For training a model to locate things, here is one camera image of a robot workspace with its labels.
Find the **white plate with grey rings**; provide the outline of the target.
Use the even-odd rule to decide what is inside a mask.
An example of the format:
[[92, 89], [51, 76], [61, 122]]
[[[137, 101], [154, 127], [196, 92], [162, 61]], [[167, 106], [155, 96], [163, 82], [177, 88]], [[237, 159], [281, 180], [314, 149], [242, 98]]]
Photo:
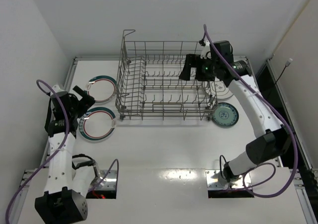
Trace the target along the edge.
[[223, 81], [216, 78], [211, 81], [207, 86], [207, 93], [212, 96], [216, 96], [220, 100], [229, 99], [233, 96], [233, 93], [227, 88]]

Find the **teal patterned small plate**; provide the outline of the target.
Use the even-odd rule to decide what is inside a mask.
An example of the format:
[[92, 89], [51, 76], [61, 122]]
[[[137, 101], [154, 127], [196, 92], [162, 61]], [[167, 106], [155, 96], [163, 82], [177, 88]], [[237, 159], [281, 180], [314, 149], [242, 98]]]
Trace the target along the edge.
[[227, 102], [220, 102], [212, 115], [212, 121], [223, 128], [234, 126], [239, 120], [238, 110]]

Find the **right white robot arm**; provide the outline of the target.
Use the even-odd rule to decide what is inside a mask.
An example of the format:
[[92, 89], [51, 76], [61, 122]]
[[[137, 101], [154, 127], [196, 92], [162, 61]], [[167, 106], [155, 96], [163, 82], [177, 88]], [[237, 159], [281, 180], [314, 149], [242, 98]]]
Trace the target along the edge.
[[225, 163], [222, 176], [231, 182], [259, 164], [284, 154], [290, 134], [258, 93], [249, 65], [242, 60], [234, 61], [229, 41], [210, 44], [202, 39], [199, 44], [203, 48], [201, 54], [186, 55], [179, 79], [190, 80], [191, 70], [195, 69], [198, 81], [214, 81], [216, 78], [222, 81], [239, 101], [254, 130], [255, 140], [246, 145], [243, 153]]

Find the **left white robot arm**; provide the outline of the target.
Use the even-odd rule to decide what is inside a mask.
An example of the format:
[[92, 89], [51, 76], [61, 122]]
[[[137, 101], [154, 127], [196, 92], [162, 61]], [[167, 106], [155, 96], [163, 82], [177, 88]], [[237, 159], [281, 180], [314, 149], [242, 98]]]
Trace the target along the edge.
[[46, 125], [50, 144], [48, 179], [44, 194], [35, 199], [35, 209], [46, 224], [74, 224], [87, 219], [86, 195], [100, 172], [96, 161], [73, 164], [78, 119], [95, 103], [92, 96], [78, 86], [78, 99], [55, 85], [50, 98], [54, 120]]

